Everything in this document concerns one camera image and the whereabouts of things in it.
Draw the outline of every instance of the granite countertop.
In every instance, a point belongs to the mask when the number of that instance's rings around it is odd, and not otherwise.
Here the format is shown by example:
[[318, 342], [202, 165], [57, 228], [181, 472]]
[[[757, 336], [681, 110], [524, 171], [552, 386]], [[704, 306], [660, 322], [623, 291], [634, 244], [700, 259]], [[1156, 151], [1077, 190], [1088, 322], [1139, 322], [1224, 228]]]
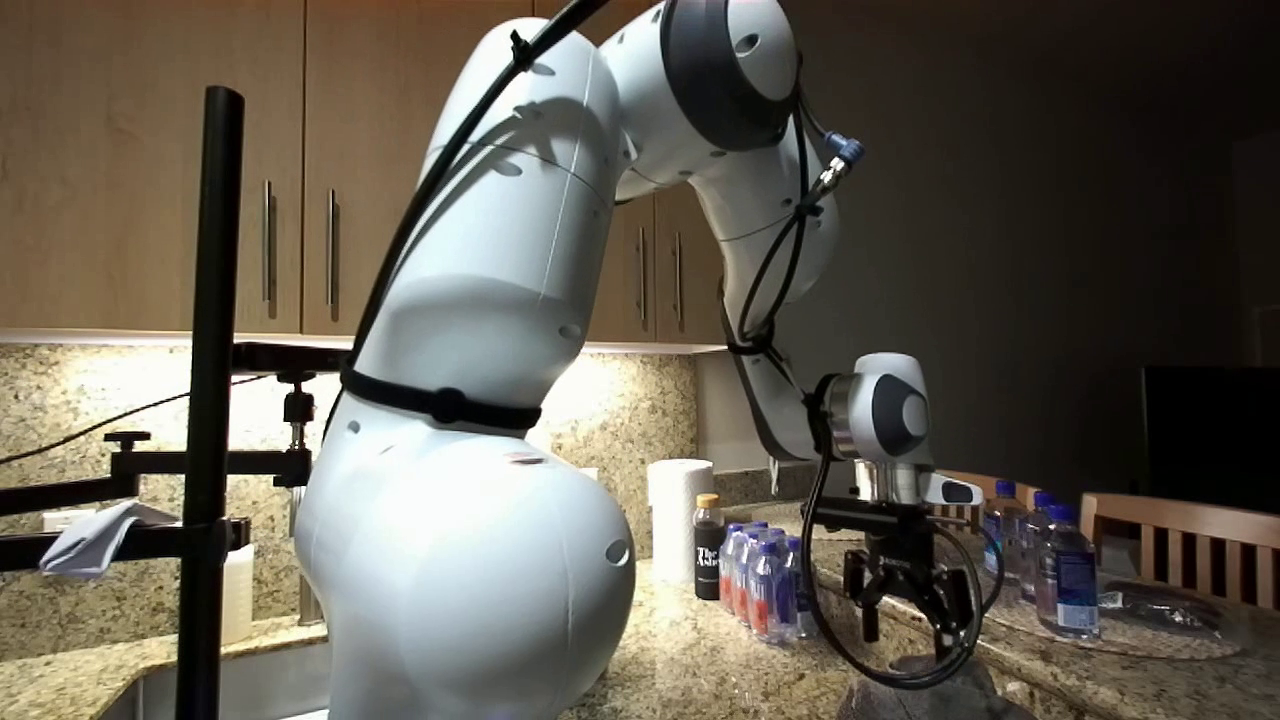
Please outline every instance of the granite countertop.
[[[1277, 715], [1280, 616], [1241, 610], [1243, 649], [1217, 661], [1152, 661], [1050, 640], [1000, 616], [981, 661], [997, 687], [1034, 715]], [[229, 650], [322, 640], [290, 616], [260, 619]], [[87, 720], [142, 668], [172, 663], [172, 634], [0, 663], [0, 720]], [[834, 715], [854, 670], [821, 640], [768, 649], [720, 610], [668, 588], [638, 565], [634, 607], [603, 680], [564, 720], [681, 715]]]

